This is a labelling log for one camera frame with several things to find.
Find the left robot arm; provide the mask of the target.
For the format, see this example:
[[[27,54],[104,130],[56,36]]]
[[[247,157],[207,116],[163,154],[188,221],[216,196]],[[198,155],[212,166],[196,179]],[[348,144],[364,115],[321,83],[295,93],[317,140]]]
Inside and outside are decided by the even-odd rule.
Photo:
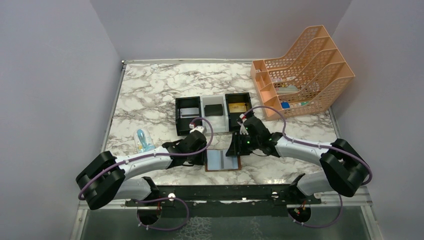
[[[80,189],[78,199],[86,201],[90,210],[100,209],[112,200],[133,198],[136,192],[140,200],[145,200],[153,189],[147,180],[128,186],[124,182],[152,171],[181,166],[202,156],[211,142],[202,132],[194,130],[183,139],[165,142],[142,153],[115,156],[110,151],[101,152],[75,179]]]

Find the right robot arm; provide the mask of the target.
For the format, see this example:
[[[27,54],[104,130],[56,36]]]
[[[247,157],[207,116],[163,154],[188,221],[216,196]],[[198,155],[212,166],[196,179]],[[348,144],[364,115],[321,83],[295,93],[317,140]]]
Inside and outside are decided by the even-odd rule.
[[[270,132],[255,116],[240,116],[239,130],[233,132],[228,157],[248,156],[260,150],[265,156],[293,158],[321,167],[321,171],[297,176],[283,192],[292,201],[315,193],[335,191],[352,197],[373,177],[370,166],[344,139],[320,143],[289,137],[284,131]]]

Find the brown leather card holder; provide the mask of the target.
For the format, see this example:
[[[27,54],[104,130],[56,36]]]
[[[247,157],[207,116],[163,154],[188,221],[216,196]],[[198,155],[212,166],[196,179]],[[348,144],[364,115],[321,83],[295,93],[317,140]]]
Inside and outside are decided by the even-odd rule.
[[[242,169],[239,156],[226,156],[222,149],[207,149],[205,157],[206,172],[238,171]]]

